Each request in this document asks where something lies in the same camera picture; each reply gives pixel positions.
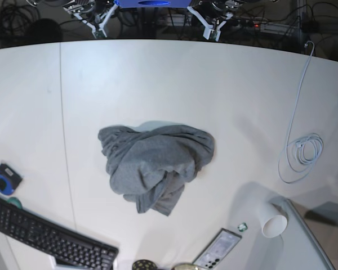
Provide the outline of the olive round container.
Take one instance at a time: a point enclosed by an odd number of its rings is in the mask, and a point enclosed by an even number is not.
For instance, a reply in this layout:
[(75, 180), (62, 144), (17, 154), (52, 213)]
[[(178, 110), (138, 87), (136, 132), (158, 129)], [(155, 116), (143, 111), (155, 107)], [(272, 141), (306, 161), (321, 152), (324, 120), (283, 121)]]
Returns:
[(173, 266), (171, 270), (199, 270), (199, 268), (192, 263), (179, 263)]

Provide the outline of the grey t-shirt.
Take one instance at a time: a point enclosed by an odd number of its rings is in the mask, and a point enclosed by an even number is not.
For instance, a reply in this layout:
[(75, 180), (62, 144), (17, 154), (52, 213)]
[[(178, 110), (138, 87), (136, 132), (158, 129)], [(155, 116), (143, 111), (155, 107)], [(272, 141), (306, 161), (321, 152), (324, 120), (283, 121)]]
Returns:
[(187, 125), (149, 131), (111, 126), (99, 131), (113, 192), (135, 203), (139, 214), (155, 210), (169, 216), (185, 185), (209, 164), (215, 139)]

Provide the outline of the black power strip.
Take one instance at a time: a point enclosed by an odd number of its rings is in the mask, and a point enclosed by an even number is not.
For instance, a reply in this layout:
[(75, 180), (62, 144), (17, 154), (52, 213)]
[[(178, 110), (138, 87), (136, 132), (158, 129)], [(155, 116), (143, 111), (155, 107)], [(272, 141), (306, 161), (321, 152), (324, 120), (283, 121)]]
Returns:
[(227, 21), (227, 24), (232, 28), (244, 28), (250, 30), (260, 30), (265, 26), (268, 20), (259, 17), (234, 17)]

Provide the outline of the white paper cup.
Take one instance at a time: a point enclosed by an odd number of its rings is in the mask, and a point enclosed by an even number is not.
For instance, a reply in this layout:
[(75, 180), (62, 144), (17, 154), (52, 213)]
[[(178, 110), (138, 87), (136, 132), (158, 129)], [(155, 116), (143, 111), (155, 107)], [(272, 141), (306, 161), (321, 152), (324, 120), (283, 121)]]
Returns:
[(287, 218), (273, 204), (268, 202), (258, 207), (257, 217), (262, 234), (269, 239), (281, 235), (288, 225)]

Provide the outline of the black dotted round lid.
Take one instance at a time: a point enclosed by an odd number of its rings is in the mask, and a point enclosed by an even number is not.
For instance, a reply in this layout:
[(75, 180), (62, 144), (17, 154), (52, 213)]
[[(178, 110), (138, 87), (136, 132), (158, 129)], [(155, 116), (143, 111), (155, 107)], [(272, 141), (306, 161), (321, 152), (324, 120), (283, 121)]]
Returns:
[(137, 260), (132, 264), (132, 270), (157, 270), (157, 265), (150, 260)]

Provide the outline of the green tape roll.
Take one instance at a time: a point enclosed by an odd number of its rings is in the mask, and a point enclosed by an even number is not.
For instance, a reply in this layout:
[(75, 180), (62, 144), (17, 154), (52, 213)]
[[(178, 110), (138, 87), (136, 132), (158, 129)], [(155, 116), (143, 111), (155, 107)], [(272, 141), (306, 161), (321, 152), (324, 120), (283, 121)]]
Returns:
[(10, 198), (7, 200), (7, 202), (8, 202), (9, 204), (14, 205), (15, 207), (17, 207), (17, 208), (19, 208), (19, 209), (22, 209), (22, 208), (23, 208), (22, 203), (21, 203), (20, 200), (19, 200), (18, 198), (16, 198), (16, 197), (10, 197)]

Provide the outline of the blue black tape measure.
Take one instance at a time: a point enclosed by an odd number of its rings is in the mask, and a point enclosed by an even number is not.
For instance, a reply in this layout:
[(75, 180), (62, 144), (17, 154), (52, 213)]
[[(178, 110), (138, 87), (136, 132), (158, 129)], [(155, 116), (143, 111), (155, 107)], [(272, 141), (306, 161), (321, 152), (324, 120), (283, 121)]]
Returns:
[(0, 193), (12, 195), (23, 180), (22, 176), (5, 163), (0, 164)]

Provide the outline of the black computer keyboard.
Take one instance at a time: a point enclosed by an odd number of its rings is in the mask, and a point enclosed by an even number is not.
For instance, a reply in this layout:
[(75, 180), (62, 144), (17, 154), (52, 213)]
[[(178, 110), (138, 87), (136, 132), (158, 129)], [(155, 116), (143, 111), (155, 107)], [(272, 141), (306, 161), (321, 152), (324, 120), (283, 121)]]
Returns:
[(0, 232), (83, 269), (113, 269), (118, 248), (83, 236), (0, 198)]

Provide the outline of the smartphone with clear case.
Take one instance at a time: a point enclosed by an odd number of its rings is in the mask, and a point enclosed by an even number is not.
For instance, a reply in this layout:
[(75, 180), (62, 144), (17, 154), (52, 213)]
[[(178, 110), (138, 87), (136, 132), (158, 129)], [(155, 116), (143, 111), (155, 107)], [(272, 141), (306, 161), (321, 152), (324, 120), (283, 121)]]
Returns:
[(222, 228), (204, 250), (193, 260), (193, 264), (202, 269), (214, 269), (241, 239), (241, 235)]

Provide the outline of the glass side table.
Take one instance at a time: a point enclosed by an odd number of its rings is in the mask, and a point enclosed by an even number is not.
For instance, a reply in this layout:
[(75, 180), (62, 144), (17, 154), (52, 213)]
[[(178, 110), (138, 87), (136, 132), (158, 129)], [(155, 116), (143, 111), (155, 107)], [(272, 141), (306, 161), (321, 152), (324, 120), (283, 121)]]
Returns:
[(269, 240), (262, 269), (338, 269), (338, 227), (307, 218), (306, 209), (289, 199), (270, 202), (287, 226)]

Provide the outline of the small green white packet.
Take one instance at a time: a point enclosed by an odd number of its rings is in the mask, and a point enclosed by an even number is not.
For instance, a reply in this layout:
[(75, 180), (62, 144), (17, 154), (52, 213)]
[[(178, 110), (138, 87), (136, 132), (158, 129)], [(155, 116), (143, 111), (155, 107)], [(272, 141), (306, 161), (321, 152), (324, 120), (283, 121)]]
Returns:
[(245, 222), (242, 222), (241, 224), (239, 224), (237, 226), (237, 228), (238, 228), (239, 232), (244, 232), (244, 231), (248, 230), (248, 226)]

